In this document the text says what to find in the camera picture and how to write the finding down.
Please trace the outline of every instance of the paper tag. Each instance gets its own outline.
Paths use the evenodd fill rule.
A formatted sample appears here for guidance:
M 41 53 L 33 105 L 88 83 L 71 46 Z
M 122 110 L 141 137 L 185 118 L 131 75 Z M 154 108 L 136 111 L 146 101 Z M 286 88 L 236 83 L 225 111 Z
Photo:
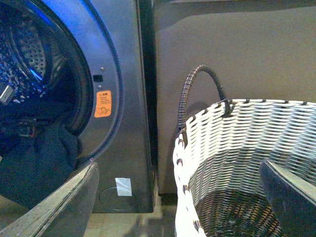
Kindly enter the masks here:
M 96 118 L 107 117 L 111 115 L 112 95 L 110 90 L 97 92 L 97 103 L 94 116 Z
M 117 183 L 118 196 L 132 196 L 132 185 L 130 179 L 115 178 Z

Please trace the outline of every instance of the white laundry basket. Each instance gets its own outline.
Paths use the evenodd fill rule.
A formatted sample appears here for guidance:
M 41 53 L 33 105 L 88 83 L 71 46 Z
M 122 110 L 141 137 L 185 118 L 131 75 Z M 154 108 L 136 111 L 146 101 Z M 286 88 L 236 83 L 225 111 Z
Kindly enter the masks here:
M 200 71 L 214 80 L 220 102 L 186 120 Z M 316 104 L 228 100 L 206 65 L 191 70 L 181 94 L 173 153 L 178 188 L 177 237 L 282 237 L 263 192 L 263 159 L 316 185 Z

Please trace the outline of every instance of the laundry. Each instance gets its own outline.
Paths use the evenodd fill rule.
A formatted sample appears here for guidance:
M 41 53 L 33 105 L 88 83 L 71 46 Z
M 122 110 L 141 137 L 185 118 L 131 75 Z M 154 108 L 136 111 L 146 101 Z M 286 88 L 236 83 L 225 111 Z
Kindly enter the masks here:
M 78 143 L 65 129 L 70 105 L 44 100 L 23 105 L 1 107 L 1 121 L 11 112 L 17 119 L 45 115 L 53 123 L 41 128 L 36 137 L 13 134 L 0 139 L 0 195 L 32 208 L 67 180 L 75 168 Z

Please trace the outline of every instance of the white paper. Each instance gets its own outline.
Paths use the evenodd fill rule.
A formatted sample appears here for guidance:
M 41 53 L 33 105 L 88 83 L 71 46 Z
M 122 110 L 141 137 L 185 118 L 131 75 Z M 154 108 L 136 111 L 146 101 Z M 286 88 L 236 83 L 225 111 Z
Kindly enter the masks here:
M 132 185 L 128 178 L 115 178 L 118 196 L 132 196 Z

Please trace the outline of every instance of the gray appliance side panel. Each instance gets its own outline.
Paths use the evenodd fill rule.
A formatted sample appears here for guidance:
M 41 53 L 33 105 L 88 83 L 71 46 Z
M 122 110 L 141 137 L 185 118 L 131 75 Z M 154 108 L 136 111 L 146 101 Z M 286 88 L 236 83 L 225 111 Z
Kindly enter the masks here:
M 191 68 L 210 65 L 229 98 L 316 102 L 315 1 L 155 4 L 159 193 L 175 193 L 172 152 L 178 103 Z M 218 101 L 201 73 L 189 115 Z
M 152 212 L 153 170 L 141 60 L 138 12 L 133 0 L 92 0 L 113 40 L 123 78 L 122 119 L 111 145 L 97 159 L 100 183 L 94 212 Z M 129 178 L 132 196 L 119 196 L 115 178 Z

